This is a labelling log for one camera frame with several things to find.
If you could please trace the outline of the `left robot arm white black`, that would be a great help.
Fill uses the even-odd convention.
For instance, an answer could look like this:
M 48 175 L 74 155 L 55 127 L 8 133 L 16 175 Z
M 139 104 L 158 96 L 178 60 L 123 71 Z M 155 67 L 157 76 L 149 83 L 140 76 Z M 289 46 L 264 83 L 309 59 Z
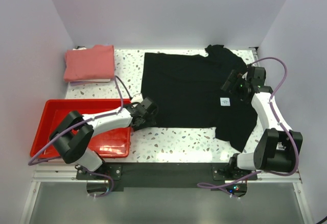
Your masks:
M 49 136 L 49 140 L 65 163 L 76 163 L 88 171 L 94 179 L 105 176 L 102 158 L 88 145 L 91 139 L 102 133 L 131 127 L 141 130 L 156 125 L 157 104 L 150 98 L 132 102 L 114 110 L 96 114 L 70 112 Z

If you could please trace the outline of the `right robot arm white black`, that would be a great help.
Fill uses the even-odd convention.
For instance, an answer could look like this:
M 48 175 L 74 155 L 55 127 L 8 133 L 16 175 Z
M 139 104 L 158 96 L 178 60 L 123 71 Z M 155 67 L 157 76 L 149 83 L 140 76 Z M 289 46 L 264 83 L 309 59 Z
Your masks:
M 234 154 L 228 163 L 228 175 L 240 179 L 246 171 L 265 171 L 290 176 L 298 169 L 303 142 L 300 132 L 284 120 L 275 102 L 275 90 L 265 85 L 266 70 L 248 66 L 247 76 L 232 70 L 222 90 L 250 104 L 258 115 L 263 134 L 252 153 Z

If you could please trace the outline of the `black t shirt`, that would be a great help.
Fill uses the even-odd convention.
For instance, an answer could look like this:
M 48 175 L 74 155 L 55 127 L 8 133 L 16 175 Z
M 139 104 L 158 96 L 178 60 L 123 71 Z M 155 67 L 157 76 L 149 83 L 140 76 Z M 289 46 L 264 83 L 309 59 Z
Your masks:
M 217 139 L 239 152 L 257 124 L 257 113 L 221 89 L 232 70 L 244 74 L 246 63 L 221 45 L 207 56 L 145 53 L 141 93 L 158 106 L 156 126 L 215 128 Z

